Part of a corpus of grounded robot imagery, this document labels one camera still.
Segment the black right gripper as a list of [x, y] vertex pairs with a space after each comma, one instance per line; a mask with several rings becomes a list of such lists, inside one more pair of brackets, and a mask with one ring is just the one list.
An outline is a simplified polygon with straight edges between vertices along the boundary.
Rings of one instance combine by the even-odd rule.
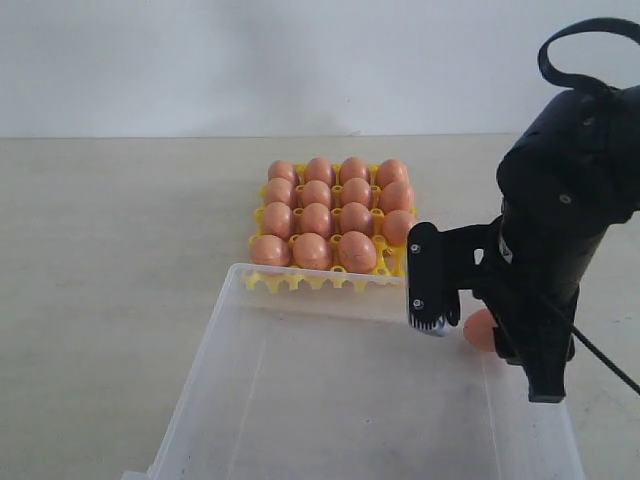
[[580, 282], [606, 231], [551, 227], [524, 214], [500, 219], [505, 284], [483, 300], [498, 324], [494, 349], [507, 364], [522, 365], [530, 402], [561, 403]]

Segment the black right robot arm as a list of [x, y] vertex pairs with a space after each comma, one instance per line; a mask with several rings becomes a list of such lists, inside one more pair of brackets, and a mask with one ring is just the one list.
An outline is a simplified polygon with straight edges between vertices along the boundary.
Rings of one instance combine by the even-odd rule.
[[575, 352], [580, 282], [610, 226], [639, 209], [639, 90], [555, 96], [500, 162], [501, 218], [480, 292], [496, 349], [523, 368], [528, 398], [559, 403]]

